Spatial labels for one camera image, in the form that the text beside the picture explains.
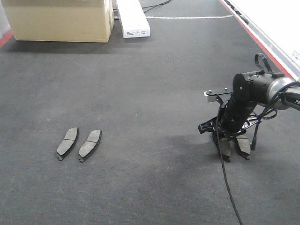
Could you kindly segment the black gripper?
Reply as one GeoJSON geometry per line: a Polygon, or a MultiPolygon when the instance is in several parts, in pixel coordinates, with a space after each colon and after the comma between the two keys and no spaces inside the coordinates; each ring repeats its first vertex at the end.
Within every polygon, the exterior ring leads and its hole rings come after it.
{"type": "MultiPolygon", "coordinates": [[[[221,137],[225,135],[236,137],[245,134],[247,129],[244,128],[244,124],[248,122],[248,118],[256,106],[256,101],[229,100],[216,117],[198,126],[199,132],[200,134],[212,132],[212,140],[219,155],[222,156],[220,139],[217,134],[221,137]]],[[[237,139],[231,140],[231,147],[237,154],[241,153],[237,139]]]]}

